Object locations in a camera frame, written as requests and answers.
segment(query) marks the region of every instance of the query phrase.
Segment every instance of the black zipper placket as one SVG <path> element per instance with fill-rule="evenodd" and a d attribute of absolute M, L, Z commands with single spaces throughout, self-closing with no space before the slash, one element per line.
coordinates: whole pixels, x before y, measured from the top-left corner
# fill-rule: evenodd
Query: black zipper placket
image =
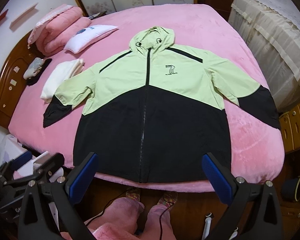
<path fill-rule="evenodd" d="M 148 87 L 150 79 L 150 52 L 152 48 L 148 49 L 147 55 L 147 75 L 146 75 L 146 85 L 145 85 L 145 101 L 143 104 L 143 118 L 142 118 L 142 129 L 141 129 L 141 144 L 140 144 L 140 160 L 139 160 L 139 183 L 142 183 L 141 179 L 141 167 L 142 167 L 142 153 L 143 153 L 143 142 L 145 139 L 145 125 L 146 125 L 146 108 L 147 108 L 147 96 Z"/>

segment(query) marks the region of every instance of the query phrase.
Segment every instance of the headboard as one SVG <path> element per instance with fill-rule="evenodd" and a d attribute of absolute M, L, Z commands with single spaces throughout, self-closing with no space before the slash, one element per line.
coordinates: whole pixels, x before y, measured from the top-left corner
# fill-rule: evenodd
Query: headboard
<path fill-rule="evenodd" d="M 27 48 L 27 33 L 13 48 L 0 73 L 0 126 L 8 128 L 14 109 L 26 87 L 23 74 L 35 57 L 44 58 L 35 44 Z"/>

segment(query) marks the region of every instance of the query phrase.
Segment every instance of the black trash can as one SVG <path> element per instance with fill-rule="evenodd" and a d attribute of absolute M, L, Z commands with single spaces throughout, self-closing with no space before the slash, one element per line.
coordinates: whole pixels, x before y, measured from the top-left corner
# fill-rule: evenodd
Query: black trash can
<path fill-rule="evenodd" d="M 289 179 L 281 187 L 281 196 L 284 200 L 297 202 L 300 199 L 300 176 Z"/>

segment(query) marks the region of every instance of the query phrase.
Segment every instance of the hooded jacket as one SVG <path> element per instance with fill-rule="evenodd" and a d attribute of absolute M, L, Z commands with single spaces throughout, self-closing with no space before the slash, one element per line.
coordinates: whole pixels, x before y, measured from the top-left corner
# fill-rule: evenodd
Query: hooded jacket
<path fill-rule="evenodd" d="M 135 182 L 206 179 L 211 152 L 230 169 L 225 96 L 262 122 L 280 128 L 268 89 L 227 59 L 174 44 L 174 32 L 155 26 L 130 49 L 64 81 L 44 113 L 47 127 L 85 98 L 74 142 L 74 165 L 89 152 L 98 172 Z"/>

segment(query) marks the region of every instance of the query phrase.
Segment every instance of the jacket sleeve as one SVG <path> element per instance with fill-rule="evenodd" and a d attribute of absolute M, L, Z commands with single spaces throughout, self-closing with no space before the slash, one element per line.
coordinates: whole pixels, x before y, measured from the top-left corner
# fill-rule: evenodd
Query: jacket sleeve
<path fill-rule="evenodd" d="M 91 68 L 64 81 L 43 114 L 43 127 L 59 121 L 93 93 L 96 78 Z"/>
<path fill-rule="evenodd" d="M 205 51 L 204 64 L 213 85 L 231 102 L 260 121 L 280 129 L 279 116 L 270 91 L 230 60 Z"/>

